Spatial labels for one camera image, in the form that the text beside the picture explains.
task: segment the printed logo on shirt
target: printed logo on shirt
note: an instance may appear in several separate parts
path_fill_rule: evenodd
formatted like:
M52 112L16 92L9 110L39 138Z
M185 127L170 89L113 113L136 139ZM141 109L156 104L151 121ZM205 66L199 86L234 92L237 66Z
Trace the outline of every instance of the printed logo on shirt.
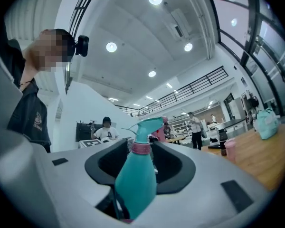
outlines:
M39 112L37 112L33 126L36 127L38 130L42 131L42 127L39 126L41 123L42 123L41 115Z

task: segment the black pants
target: black pants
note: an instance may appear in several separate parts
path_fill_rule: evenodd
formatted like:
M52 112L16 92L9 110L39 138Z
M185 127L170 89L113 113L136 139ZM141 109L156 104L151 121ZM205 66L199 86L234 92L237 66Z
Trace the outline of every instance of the black pants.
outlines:
M196 149L197 145L198 145L199 146L199 150L201 150L201 147L203 145L202 141L201 141L201 132L192 133L192 143L193 143L193 148L194 149Z

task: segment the spray bottle trigger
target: spray bottle trigger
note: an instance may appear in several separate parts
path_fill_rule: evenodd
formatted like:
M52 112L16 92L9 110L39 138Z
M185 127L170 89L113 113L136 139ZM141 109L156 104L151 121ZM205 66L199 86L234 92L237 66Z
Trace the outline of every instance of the spray bottle trigger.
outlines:
M121 129L125 129L125 130L128 130L128 131L131 131L132 133L134 133L136 135L136 132L134 132L133 130L130 130L130 128L121 128Z

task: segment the spray bottle nozzle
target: spray bottle nozzle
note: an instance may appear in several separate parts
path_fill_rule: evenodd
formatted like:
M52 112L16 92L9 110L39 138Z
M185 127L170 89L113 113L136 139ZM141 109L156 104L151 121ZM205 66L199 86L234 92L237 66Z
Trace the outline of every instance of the spray bottle nozzle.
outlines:
M148 143L148 135L155 132L156 130L163 127L163 124L168 121L167 117L155 117L146 120L142 120L139 123L135 124L138 125L137 132L134 132L130 128L134 127L135 125L131 126L130 128L126 129L131 131L136 135L135 142L147 144Z

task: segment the black cap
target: black cap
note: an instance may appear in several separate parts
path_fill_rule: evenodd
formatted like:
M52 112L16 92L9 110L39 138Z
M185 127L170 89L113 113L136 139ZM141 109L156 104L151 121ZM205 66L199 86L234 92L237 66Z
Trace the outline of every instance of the black cap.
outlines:
M111 119L108 116L105 116L103 119L103 124L104 122L109 122L111 124Z

